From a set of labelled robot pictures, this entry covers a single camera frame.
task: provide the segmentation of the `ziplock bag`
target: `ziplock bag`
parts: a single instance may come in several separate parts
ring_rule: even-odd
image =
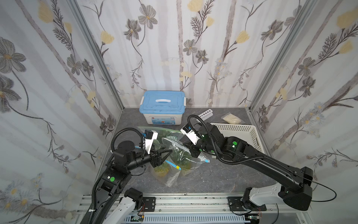
[[[146,127],[146,126],[138,126],[138,128],[142,133],[144,133],[146,129],[158,132],[157,140],[159,141],[160,144],[162,144],[162,140],[161,140],[162,138],[170,138],[170,139],[177,140],[184,137],[184,135],[179,130],[173,130],[168,128]]]
[[[226,121],[229,124],[243,124],[245,121],[241,120],[239,117],[233,115],[232,113],[227,113],[224,116],[221,117],[224,121]]]
[[[201,164],[210,162],[210,160],[202,153],[200,153],[198,158],[193,158],[189,149],[178,140],[162,138],[162,142],[163,145],[166,145],[166,149],[173,150],[169,157],[181,168],[180,172],[183,176],[190,174]]]
[[[156,168],[150,167],[151,174],[161,183],[168,187],[176,184],[176,180],[180,174],[180,167],[175,165],[170,158]]]

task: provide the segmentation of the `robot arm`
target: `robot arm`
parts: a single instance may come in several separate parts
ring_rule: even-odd
[[[190,124],[190,118],[197,118],[202,126],[196,131]],[[224,137],[219,129],[196,115],[188,117],[188,124],[181,129],[190,141],[184,142],[193,157],[200,152],[215,153],[219,161],[230,164],[250,166],[278,183],[262,188],[247,188],[242,198],[242,206],[246,209],[256,208],[263,204],[286,203],[292,208],[306,211],[312,199],[311,180],[313,171],[284,164],[263,154],[237,137]]]
[[[141,148],[135,148],[132,141],[123,141],[115,150],[114,142],[116,138],[127,130],[135,131],[140,136]],[[152,146],[152,143],[158,134],[154,135],[152,131],[148,130],[146,130],[145,133],[146,137],[151,140],[151,148],[147,151],[146,147],[144,147],[147,138],[145,138],[138,130],[134,128],[125,128],[115,134],[115,137],[111,142],[111,152],[113,154],[108,160],[106,170],[93,186],[92,203],[90,209],[83,217],[81,224],[121,223],[123,220],[122,217],[127,216],[133,210],[139,210],[141,208],[143,194],[140,191],[130,188],[125,192],[125,196],[122,198],[114,212],[112,212],[105,220],[111,206],[131,179],[132,175],[130,171],[137,167],[143,167],[147,163],[150,163],[152,167],[160,166],[172,153],[171,149],[165,149],[165,147],[156,150],[154,146]]]

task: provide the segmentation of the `cable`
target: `cable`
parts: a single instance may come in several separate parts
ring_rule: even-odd
[[[283,171],[282,169],[280,169],[280,168],[278,168],[278,167],[276,167],[276,166],[274,166],[274,165],[268,163],[267,161],[265,161],[265,160],[263,160],[263,159],[262,159],[262,161],[265,162],[266,164],[270,165],[270,166],[275,167],[276,169],[278,169],[278,170],[280,170],[281,172],[285,173],[287,176],[290,176],[292,182],[295,182],[295,181],[293,180],[292,176],[291,176],[289,173],[287,173],[286,171]]]
[[[274,224],[277,221],[277,219],[279,218],[279,206],[277,205],[277,203],[276,203],[276,206],[277,206],[277,216],[276,216],[276,219],[274,220],[274,222],[271,224]]]
[[[238,215],[238,216],[242,216],[242,215],[247,215],[247,214],[249,214],[250,212],[252,212],[251,210],[250,211],[248,211],[248,212],[246,212],[246,213],[242,213],[242,214],[236,214],[236,213],[234,213],[235,215]]]
[[[106,201],[104,201],[104,202],[102,202],[99,206],[98,206],[98,208],[100,208],[101,207],[101,205],[103,204],[103,203],[105,203],[105,202],[107,202],[107,201],[109,201],[110,199],[108,199],[108,200],[106,200]]]
[[[206,151],[203,151],[203,152],[205,152],[206,154],[212,155],[212,156],[216,156],[214,153],[210,153],[210,152],[206,152]]]
[[[201,135],[200,135],[200,134],[198,133],[198,131],[195,130],[195,128],[192,126],[192,124],[191,124],[191,122],[190,122],[190,118],[196,118],[196,119],[199,120],[200,123],[203,124],[203,126],[204,126],[206,132],[208,133],[208,136],[209,136],[209,139],[210,139],[210,143],[211,143],[211,145],[213,146],[213,149],[214,149],[214,153],[215,153],[215,155],[216,155],[216,158],[217,158],[220,162],[225,163],[225,164],[228,164],[228,165],[237,165],[237,164],[242,164],[242,163],[247,162],[247,161],[264,158],[263,155],[258,155],[258,156],[251,156],[251,157],[249,157],[249,158],[247,158],[247,159],[243,159],[243,160],[236,161],[236,162],[229,162],[229,161],[223,160],[223,159],[220,157],[220,155],[219,155],[219,153],[218,153],[218,151],[217,151],[217,149],[216,149],[216,145],[215,145],[215,143],[214,143],[213,136],[212,136],[211,132],[209,131],[208,126],[206,126],[205,122],[203,121],[203,119],[201,119],[201,117],[199,117],[198,115],[195,115],[195,114],[192,114],[192,115],[189,115],[189,116],[188,116],[188,124],[189,124],[189,127],[191,127],[191,129],[194,131],[194,133],[195,133],[197,136],[199,136],[199,137],[201,137]]]
[[[143,207],[142,207],[142,209],[140,210],[140,212],[138,212],[138,216],[139,216],[139,213],[141,213],[142,211],[143,211],[143,209],[144,209],[144,206],[145,206],[145,203],[143,203]]]
[[[100,182],[100,180],[102,179],[102,176],[100,176],[97,181],[95,182],[93,188],[92,188],[92,192],[91,192],[91,213],[89,214],[90,216],[88,217],[87,220],[87,224],[91,224],[92,223],[92,219],[95,216],[95,211],[96,211],[96,190],[97,190],[97,185]]]
[[[147,169],[147,166],[144,165],[144,171],[143,172],[141,172],[140,174],[132,174],[132,176],[140,176],[140,175],[144,174],[146,169]]]
[[[109,165],[109,163],[112,161],[113,157],[114,157],[114,154],[113,152],[115,151],[114,149],[114,142],[116,141],[116,139],[118,138],[118,136],[120,134],[122,134],[123,132],[126,132],[126,131],[134,131],[135,133],[137,133],[140,137],[140,148],[143,149],[143,146],[144,146],[144,135],[142,135],[142,133],[140,133],[137,129],[135,128],[124,128],[122,130],[120,130],[119,132],[117,132],[114,136],[113,136],[113,139],[111,141],[111,152],[112,152],[112,155],[110,156],[110,158],[108,159],[107,161],[107,166]]]
[[[107,161],[107,164],[106,166],[109,165],[109,163],[112,161],[113,157],[114,157],[114,154],[113,152],[115,151],[114,149],[114,142],[116,141],[116,139],[118,138],[118,136],[120,134],[122,134],[123,132],[126,132],[126,131],[134,131],[135,133],[137,133],[140,137],[140,146],[141,146],[141,149],[143,149],[143,146],[144,146],[144,136],[142,135],[142,133],[140,133],[137,129],[135,128],[124,128],[122,130],[120,130],[119,132],[117,132],[114,136],[113,136],[113,139],[111,141],[111,152],[112,152],[112,155],[110,156],[110,158],[108,159]],[[93,188],[92,188],[92,192],[91,192],[91,202],[92,202],[92,211],[90,213],[90,216],[88,217],[88,221],[87,221],[87,224],[91,224],[92,223],[92,219],[95,215],[95,210],[96,210],[96,189],[97,189],[97,185],[99,183],[99,181],[101,180],[102,177],[98,178],[98,180],[95,182]]]
[[[195,126],[197,124],[199,124],[200,126],[203,126],[202,123],[200,123],[200,122],[193,124],[193,126]]]
[[[275,162],[276,164],[278,164],[278,165],[282,166],[283,168],[285,168],[285,169],[286,169],[286,170],[288,170],[289,172],[294,173],[293,171],[291,171],[291,170],[287,169],[286,167],[284,167],[283,165],[279,164],[279,163],[278,163],[278,162],[276,162],[275,160],[273,160],[273,159],[271,159],[271,158],[269,158],[269,157],[267,157],[267,159],[269,159],[269,160],[271,160],[271,161]],[[327,202],[327,201],[332,201],[332,200],[334,200],[334,199],[337,197],[337,193],[336,193],[333,189],[331,189],[331,188],[327,187],[326,185],[323,185],[323,184],[317,183],[316,181],[313,181],[313,180],[307,179],[307,178],[302,177],[302,176],[300,176],[300,175],[297,175],[297,176],[299,176],[299,177],[301,177],[301,178],[303,178],[303,179],[305,179],[305,180],[308,180],[308,181],[314,182],[314,183],[316,183],[316,184],[319,184],[319,185],[321,185],[321,186],[323,186],[323,187],[325,187],[325,188],[327,188],[327,189],[330,189],[330,190],[331,190],[331,191],[333,191],[333,193],[334,193],[334,197],[333,197],[332,199],[329,199],[329,200],[324,200],[324,201],[315,201],[315,200],[311,200],[311,201],[313,201],[313,202]]]

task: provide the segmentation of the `box lid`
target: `box lid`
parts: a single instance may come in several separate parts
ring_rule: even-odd
[[[142,114],[183,114],[185,94],[181,91],[146,91],[139,112]]]

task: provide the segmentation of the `floral wallpaper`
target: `floral wallpaper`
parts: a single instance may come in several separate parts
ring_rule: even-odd
[[[66,2],[0,3],[0,216],[73,223],[120,110]]]
[[[275,158],[310,167],[316,181],[337,192],[332,202],[311,203],[318,224],[357,218],[351,213],[358,197],[357,55],[358,3],[318,1],[253,108]],[[313,200],[334,196],[313,189]]]
[[[77,0],[126,107],[146,90],[247,107],[305,1]]]

